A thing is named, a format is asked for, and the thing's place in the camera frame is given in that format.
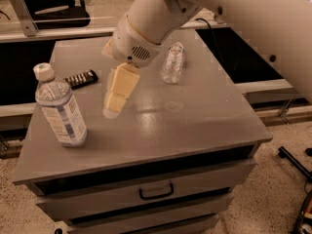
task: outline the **white bottle cap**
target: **white bottle cap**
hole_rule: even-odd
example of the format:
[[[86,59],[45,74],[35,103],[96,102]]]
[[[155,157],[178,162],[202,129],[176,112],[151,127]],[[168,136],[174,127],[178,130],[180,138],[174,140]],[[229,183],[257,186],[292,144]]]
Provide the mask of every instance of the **white bottle cap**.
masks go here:
[[[33,71],[38,81],[44,82],[55,77],[55,71],[48,63],[39,63],[34,66]]]

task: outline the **bottle label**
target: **bottle label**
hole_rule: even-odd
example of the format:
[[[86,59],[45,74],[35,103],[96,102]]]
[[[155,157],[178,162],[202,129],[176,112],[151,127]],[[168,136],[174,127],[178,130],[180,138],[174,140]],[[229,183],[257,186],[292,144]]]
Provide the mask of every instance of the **bottle label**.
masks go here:
[[[41,108],[59,142],[71,144],[73,139],[80,141],[84,138],[87,128],[75,96],[62,105],[41,105]]]

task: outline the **white label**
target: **white label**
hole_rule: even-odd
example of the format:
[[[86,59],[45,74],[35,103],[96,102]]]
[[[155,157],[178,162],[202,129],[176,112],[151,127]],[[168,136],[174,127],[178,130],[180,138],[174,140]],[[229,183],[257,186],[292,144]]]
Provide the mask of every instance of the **white label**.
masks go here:
[[[69,102],[64,106],[68,120],[78,140],[82,140],[87,131],[84,119],[81,116],[75,96],[72,96]]]
[[[63,124],[59,111],[56,108],[52,107],[41,107],[43,113],[45,114],[50,126],[55,132],[58,141],[62,143],[70,143],[70,137],[66,130],[66,127]]]

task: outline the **gray tabletop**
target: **gray tabletop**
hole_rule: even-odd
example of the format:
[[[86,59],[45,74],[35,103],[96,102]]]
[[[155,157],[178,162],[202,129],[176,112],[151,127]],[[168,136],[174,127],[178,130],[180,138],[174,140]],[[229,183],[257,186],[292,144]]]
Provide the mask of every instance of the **gray tabletop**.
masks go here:
[[[93,69],[99,81],[75,91],[88,136],[79,148],[64,148],[36,106],[14,174],[15,184],[127,167],[246,145],[272,138],[196,31],[175,31],[163,52],[140,70],[135,91],[117,119],[105,119],[102,99],[110,68],[101,54],[109,38],[57,42],[51,59],[67,77]],[[178,85],[160,76],[164,56],[180,41],[186,65]]]

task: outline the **black remote control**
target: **black remote control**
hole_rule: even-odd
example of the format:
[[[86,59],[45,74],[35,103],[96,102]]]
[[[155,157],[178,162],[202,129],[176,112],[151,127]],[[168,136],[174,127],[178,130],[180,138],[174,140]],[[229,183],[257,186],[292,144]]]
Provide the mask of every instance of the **black remote control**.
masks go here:
[[[89,69],[80,74],[67,77],[64,80],[70,85],[72,90],[75,90],[89,84],[94,84],[98,80],[98,76],[92,69]]]

